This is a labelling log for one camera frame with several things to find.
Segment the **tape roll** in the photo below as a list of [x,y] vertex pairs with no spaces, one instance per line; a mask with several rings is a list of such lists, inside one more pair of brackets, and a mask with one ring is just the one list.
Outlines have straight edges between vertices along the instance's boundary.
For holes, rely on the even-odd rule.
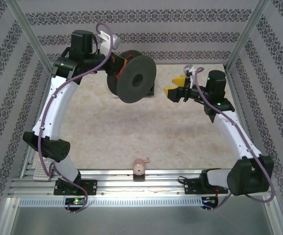
[[152,88],[157,74],[156,64],[149,56],[132,59],[118,78],[117,94],[125,103],[144,98]]

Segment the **black tape roll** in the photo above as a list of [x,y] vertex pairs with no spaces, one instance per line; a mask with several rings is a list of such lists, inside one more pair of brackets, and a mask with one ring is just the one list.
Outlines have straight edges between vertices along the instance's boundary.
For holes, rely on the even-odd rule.
[[118,78],[117,94],[125,103],[135,103],[144,98],[152,88],[157,74],[156,64],[148,56],[132,59]]
[[[137,50],[127,50],[122,52],[119,56],[121,56],[124,59],[127,59],[128,62],[130,62],[132,59],[134,59],[137,56],[141,56],[142,54]],[[112,94],[118,95],[117,93],[117,83],[118,79],[115,76],[107,76],[107,85],[109,90]]]

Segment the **striped wall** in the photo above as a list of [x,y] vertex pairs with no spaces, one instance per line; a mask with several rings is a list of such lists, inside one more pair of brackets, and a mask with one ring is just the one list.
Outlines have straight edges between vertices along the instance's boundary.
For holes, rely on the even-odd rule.
[[283,212],[283,0],[268,4],[231,76],[251,138],[274,159]]
[[122,38],[118,52],[136,49],[158,64],[225,63],[258,0],[21,0],[51,61],[76,29],[107,22]]
[[0,0],[0,216],[19,176],[27,145],[24,131],[35,122],[48,75],[10,9]]

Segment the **black bracket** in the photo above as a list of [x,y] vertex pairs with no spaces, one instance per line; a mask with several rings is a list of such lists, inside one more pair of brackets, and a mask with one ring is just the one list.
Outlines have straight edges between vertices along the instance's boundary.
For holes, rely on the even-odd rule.
[[188,179],[183,176],[178,178],[178,182],[184,185],[185,194],[227,194],[228,190],[219,187],[212,186],[208,183],[207,172],[210,169],[203,170],[199,176],[199,179]]
[[150,88],[150,91],[147,94],[147,96],[154,96],[154,95],[155,95],[155,84],[153,84],[153,86]]
[[[97,194],[97,180],[82,180],[80,172],[78,172],[73,183],[85,189],[88,195]],[[59,196],[85,196],[83,190],[61,179],[55,182],[53,194]]]

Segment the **table surface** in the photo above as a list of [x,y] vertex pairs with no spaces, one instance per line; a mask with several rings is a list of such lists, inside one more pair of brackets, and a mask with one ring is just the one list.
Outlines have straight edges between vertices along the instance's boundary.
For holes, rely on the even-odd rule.
[[[158,65],[155,96],[126,104],[107,88],[106,74],[84,77],[64,118],[61,139],[82,169],[130,169],[136,158],[150,158],[149,169],[230,168],[235,160],[224,137],[193,100],[173,103],[163,92],[185,65]],[[200,85],[211,70],[201,65]],[[233,103],[229,86],[226,97]]]

